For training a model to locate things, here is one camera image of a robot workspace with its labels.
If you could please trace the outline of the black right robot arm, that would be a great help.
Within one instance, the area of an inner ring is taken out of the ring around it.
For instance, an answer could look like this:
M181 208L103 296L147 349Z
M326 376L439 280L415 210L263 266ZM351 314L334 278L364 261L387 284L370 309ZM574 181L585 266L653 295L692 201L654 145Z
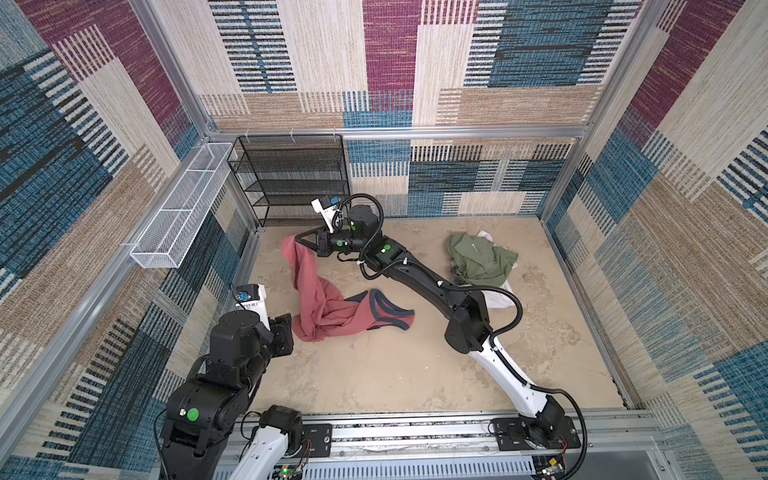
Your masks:
M513 321L494 330L489 319L485 292L500 293L497 287L460 287L441 277L401 243L382 233L383 220L367 205L351 208L348 221L331 206L322 211L325 224L297 235L295 243L318 257L333 253L354 254L355 262L367 275L385 276L419 294L447 319L446 342L455 351L475 359L501 386L520 417L525 442L534 448L560 445L559 427L565 412L554 392L536 385L506 353L498 342L522 320L522 304L512 293L516 308Z

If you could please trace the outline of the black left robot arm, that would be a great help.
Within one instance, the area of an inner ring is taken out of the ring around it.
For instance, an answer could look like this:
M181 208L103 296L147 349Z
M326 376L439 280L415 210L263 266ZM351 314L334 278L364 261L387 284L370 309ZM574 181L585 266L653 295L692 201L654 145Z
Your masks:
M250 310L223 315L167 401L157 443L161 479L211 479L240 416L251 406L270 361L293 352L292 316Z

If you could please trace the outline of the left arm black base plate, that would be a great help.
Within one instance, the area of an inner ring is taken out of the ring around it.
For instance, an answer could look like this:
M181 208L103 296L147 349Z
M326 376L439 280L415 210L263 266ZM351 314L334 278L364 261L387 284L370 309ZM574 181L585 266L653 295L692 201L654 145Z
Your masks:
M301 430L288 433L288 449L285 458L315 459L331 455L333 426L330 423L304 424Z

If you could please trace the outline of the red cloth with grey trim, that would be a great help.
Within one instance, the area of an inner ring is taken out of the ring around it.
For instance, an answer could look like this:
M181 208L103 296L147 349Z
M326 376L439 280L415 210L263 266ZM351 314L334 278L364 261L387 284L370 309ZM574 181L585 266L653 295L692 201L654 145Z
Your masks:
M292 319L292 331L300 340L320 342L383 327L410 329L414 311L395 305L378 289L344 297L334 284L318 275L316 256L296 256L295 240L294 236L284 238L281 253L299 295L299 314Z

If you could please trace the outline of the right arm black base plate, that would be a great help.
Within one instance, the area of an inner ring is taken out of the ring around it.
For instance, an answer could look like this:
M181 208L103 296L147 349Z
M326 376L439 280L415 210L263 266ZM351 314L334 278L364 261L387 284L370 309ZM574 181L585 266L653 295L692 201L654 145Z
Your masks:
M489 432L500 451L580 449L582 438L573 419L565 416L551 429L534 427L528 418L513 416L490 421Z

